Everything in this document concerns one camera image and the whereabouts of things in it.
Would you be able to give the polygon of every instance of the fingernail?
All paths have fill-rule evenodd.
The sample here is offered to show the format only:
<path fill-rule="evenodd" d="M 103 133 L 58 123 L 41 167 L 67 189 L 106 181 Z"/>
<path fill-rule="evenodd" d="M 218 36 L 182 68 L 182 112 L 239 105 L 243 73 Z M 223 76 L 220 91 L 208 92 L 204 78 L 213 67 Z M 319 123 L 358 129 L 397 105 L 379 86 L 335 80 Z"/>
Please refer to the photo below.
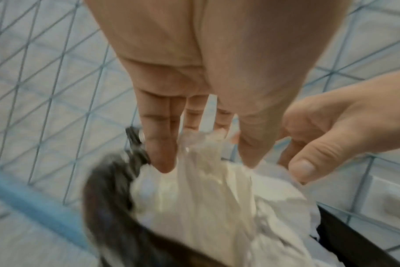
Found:
<path fill-rule="evenodd" d="M 308 160 L 299 160 L 288 166 L 289 172 L 298 181 L 307 181 L 315 174 L 316 167 Z"/>

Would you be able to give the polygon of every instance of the dark fur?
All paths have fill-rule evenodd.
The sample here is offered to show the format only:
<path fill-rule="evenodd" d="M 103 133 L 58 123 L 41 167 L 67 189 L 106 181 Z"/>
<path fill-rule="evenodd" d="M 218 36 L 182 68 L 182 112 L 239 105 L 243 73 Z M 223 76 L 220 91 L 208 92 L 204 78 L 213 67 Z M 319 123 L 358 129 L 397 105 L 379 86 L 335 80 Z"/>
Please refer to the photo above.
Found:
<path fill-rule="evenodd" d="M 84 223 L 90 241 L 99 252 L 100 266 L 225 267 L 183 244 L 153 233 L 132 218 L 131 182 L 149 159 L 137 130 L 129 128 L 127 135 L 131 144 L 131 149 L 126 151 L 129 162 L 119 154 L 106 156 L 92 170 L 83 190 Z M 115 266 L 108 262 L 111 258 Z"/>

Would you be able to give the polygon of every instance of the blue floor edge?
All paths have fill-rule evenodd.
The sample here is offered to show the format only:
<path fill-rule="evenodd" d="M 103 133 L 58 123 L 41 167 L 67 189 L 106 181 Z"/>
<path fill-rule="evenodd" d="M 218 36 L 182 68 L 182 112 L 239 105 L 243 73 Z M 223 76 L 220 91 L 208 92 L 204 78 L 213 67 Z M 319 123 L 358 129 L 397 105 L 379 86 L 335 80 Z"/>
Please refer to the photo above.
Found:
<path fill-rule="evenodd" d="M 94 254 L 81 215 L 0 171 L 0 200 L 30 219 Z"/>

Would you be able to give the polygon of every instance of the plastic bag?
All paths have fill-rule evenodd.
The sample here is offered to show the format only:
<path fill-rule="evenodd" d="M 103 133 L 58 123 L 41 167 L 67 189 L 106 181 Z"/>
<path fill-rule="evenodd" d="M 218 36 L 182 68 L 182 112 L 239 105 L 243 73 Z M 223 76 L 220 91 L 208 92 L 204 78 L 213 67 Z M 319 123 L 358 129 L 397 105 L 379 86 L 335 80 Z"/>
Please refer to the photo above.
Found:
<path fill-rule="evenodd" d="M 138 222 L 231 267 L 341 266 L 309 240 L 320 215 L 300 185 L 275 165 L 222 161 L 224 136 L 184 132 L 172 172 L 142 166 L 131 186 Z"/>

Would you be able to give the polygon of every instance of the hand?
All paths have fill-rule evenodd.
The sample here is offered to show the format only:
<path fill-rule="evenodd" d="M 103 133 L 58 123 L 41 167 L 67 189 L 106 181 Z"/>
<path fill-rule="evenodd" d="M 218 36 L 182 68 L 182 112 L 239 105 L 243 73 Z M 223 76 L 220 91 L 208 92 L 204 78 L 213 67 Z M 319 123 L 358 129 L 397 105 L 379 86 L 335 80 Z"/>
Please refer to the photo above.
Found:
<path fill-rule="evenodd" d="M 292 104 L 279 164 L 300 182 L 323 177 L 365 152 L 400 148 L 400 71 Z"/>
<path fill-rule="evenodd" d="M 341 24 L 351 0 L 86 0 L 138 101 L 146 149 L 173 169 L 180 117 L 198 129 L 209 94 L 214 128 L 240 122 L 239 153 L 254 167 L 282 114 Z"/>

